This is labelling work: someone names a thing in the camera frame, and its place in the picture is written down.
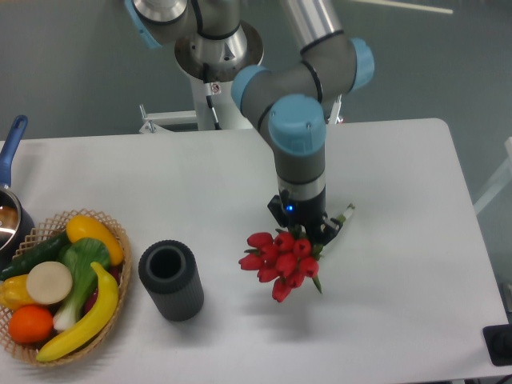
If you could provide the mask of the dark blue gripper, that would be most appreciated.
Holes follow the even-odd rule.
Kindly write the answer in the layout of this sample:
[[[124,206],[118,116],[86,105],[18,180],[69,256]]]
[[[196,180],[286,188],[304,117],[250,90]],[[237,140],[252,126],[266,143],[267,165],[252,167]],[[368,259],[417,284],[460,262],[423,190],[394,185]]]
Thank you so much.
[[[269,212],[281,228],[300,225],[310,236],[310,241],[326,246],[335,239],[341,222],[325,215],[326,180],[316,178],[311,182],[296,183],[278,178],[278,195],[267,204]]]

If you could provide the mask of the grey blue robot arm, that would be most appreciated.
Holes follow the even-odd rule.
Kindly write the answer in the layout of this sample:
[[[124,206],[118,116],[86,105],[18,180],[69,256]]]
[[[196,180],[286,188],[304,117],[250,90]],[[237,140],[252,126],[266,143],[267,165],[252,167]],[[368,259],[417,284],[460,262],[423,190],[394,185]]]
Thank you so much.
[[[302,229],[325,245],[342,228],[326,212],[324,104],[367,84],[374,57],[348,38],[329,1],[284,1],[298,41],[299,64],[283,71],[262,65],[259,33],[238,1],[128,1],[126,10],[150,47],[174,45],[188,77],[200,130],[254,128],[274,154],[278,193],[269,210],[288,230]]]

